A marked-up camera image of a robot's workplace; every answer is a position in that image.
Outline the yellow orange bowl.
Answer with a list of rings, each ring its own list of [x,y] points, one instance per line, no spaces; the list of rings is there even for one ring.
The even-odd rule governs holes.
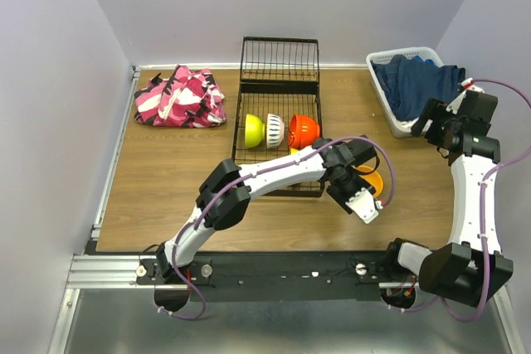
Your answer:
[[[360,165],[355,167],[355,169],[358,171],[360,177],[371,186],[369,191],[373,194],[373,197],[378,198],[384,188],[382,176],[375,168],[367,165]]]

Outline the orange bowl top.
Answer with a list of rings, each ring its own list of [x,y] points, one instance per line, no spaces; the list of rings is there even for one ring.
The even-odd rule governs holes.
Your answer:
[[[308,115],[295,116],[295,143],[298,149],[305,148],[320,137],[320,125]]]

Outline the white pink bowl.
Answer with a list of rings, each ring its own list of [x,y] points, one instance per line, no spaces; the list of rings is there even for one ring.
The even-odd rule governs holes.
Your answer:
[[[276,114],[267,114],[265,141],[267,148],[278,148],[285,136],[285,123]]]

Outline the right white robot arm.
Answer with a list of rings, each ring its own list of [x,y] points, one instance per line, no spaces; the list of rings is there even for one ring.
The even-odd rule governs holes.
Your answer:
[[[479,308],[512,276],[514,263],[501,254],[494,220],[500,144],[488,132],[497,104],[495,96],[469,88],[450,103],[430,99],[412,125],[413,136],[447,152],[452,228],[438,250],[402,239],[390,243],[381,263],[388,279],[413,274],[421,290]]]

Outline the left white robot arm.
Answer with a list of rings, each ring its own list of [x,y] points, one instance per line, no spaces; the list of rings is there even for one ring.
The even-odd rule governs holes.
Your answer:
[[[348,214],[364,223],[378,216],[373,185],[358,166],[378,156],[365,136],[325,139],[292,155],[271,161],[236,165],[220,162],[199,188],[192,214],[179,232],[156,250],[155,273],[167,284],[181,282],[184,267],[217,231],[238,224],[255,199],[301,182],[325,182],[327,193]]]

